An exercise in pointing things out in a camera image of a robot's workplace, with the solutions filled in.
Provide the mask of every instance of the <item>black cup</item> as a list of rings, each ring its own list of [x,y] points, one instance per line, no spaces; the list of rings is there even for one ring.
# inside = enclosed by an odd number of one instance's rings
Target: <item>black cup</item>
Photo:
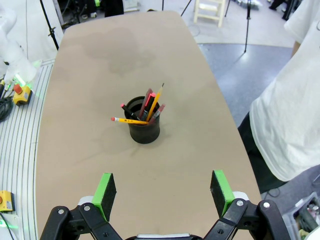
[[[144,96],[138,96],[132,99],[127,103],[127,107],[135,113],[135,115],[139,116],[140,109],[142,107],[142,103],[144,101]],[[159,103],[156,103],[153,112],[155,113],[159,108]],[[124,112],[126,119],[132,119],[129,114]],[[149,144],[156,140],[160,134],[160,116],[158,116],[154,123],[148,125],[140,125],[140,124],[128,124],[130,135],[133,140],[135,140],[139,144]]]

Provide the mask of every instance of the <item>red button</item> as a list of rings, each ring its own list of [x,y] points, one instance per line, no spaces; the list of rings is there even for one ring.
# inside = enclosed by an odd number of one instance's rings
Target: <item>red button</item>
[[[13,90],[17,93],[17,94],[21,94],[22,93],[22,88],[20,87],[19,84],[16,84],[13,86]]]

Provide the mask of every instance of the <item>white wall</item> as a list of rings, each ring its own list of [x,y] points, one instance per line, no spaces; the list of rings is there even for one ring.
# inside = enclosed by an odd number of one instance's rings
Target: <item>white wall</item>
[[[56,57],[57,49],[48,36],[49,28],[41,8],[40,0],[0,0],[5,8],[17,13],[17,21],[8,38],[17,41],[30,61],[47,60]],[[55,37],[60,44],[63,32],[52,0],[43,0],[51,27],[56,27]],[[0,76],[6,66],[0,61]]]

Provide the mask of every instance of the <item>person's sleeve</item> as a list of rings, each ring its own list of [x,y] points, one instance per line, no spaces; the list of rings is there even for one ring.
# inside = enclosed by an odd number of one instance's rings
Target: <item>person's sleeve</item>
[[[315,1],[320,2],[320,0],[303,0],[284,25],[285,30],[300,44],[305,39],[314,20],[315,10],[318,10],[319,4],[315,4]]]

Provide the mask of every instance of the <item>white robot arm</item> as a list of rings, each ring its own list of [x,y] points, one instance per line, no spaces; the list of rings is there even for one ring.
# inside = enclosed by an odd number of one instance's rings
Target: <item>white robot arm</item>
[[[25,83],[29,83],[37,74],[37,69],[27,59],[19,44],[7,38],[16,21],[16,13],[0,4],[0,58],[8,65],[4,77],[7,87],[11,85],[16,75],[19,75]]]

